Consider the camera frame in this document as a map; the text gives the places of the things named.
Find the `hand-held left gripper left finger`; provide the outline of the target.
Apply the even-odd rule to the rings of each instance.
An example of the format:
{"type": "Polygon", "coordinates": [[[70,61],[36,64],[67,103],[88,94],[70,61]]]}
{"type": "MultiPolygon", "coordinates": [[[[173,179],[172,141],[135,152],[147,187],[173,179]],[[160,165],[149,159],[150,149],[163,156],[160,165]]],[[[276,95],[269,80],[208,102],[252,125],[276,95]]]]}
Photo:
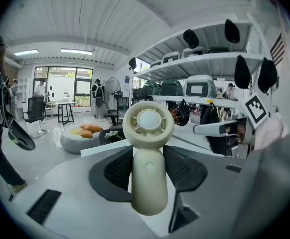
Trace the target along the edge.
{"type": "Polygon", "coordinates": [[[121,147],[63,162],[24,189],[17,209],[67,239],[143,239],[128,192],[133,150],[121,147]]]}

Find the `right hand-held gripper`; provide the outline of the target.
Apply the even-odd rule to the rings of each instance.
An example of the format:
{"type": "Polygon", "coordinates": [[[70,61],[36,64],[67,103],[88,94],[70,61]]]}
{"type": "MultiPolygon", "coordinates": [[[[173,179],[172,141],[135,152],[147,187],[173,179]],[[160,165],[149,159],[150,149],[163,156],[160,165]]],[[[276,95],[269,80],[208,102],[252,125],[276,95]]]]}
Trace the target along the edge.
{"type": "Polygon", "coordinates": [[[251,94],[241,102],[240,109],[231,116],[231,120],[219,123],[196,125],[196,135],[226,135],[237,137],[240,144],[252,145],[256,138],[256,129],[268,118],[269,112],[257,94],[251,94]]]}

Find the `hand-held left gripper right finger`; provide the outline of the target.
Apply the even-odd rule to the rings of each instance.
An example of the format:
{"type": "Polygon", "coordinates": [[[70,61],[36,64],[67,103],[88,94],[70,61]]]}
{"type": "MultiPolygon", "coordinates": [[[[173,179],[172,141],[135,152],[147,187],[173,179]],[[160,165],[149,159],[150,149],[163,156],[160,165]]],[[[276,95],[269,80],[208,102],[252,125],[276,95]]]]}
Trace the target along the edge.
{"type": "Polygon", "coordinates": [[[244,162],[175,146],[163,153],[175,186],[166,238],[232,239],[246,194],[244,162]]]}

